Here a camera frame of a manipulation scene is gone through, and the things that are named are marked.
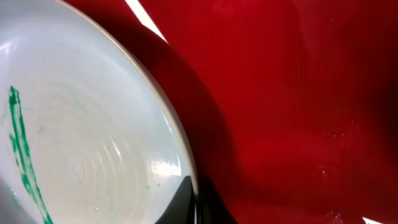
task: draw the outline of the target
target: red table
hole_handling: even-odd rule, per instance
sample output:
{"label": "red table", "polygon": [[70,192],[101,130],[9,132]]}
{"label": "red table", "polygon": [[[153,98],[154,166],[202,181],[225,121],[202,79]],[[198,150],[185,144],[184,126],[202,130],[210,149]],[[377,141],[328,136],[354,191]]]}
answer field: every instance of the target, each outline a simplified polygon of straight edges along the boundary
{"label": "red table", "polygon": [[398,222],[398,1],[141,0],[174,51],[123,0],[67,2],[153,74],[239,223]]}

